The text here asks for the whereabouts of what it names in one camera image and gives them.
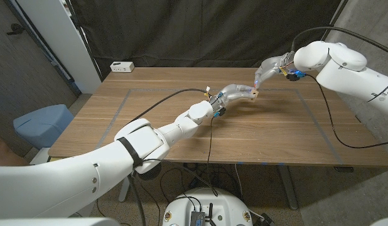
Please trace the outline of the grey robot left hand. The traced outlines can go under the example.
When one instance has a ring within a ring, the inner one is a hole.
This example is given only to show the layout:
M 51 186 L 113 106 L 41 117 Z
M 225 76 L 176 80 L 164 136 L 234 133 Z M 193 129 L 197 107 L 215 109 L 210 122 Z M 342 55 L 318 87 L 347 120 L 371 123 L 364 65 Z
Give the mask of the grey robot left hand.
M 213 111 L 216 112 L 227 107 L 230 102 L 238 99 L 254 100 L 257 97 L 257 90 L 247 85 L 230 84 L 224 87 L 218 94 L 210 98 Z

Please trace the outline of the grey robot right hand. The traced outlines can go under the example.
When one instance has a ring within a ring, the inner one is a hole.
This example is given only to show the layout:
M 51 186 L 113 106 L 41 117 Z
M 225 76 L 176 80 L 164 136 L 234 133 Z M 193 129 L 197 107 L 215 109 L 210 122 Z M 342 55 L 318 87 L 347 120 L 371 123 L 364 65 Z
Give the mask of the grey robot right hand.
M 294 58 L 294 51 L 287 52 L 281 56 L 274 56 L 265 59 L 255 72 L 254 87 L 258 90 L 260 86 L 274 75 L 283 74 L 281 67 L 290 64 Z

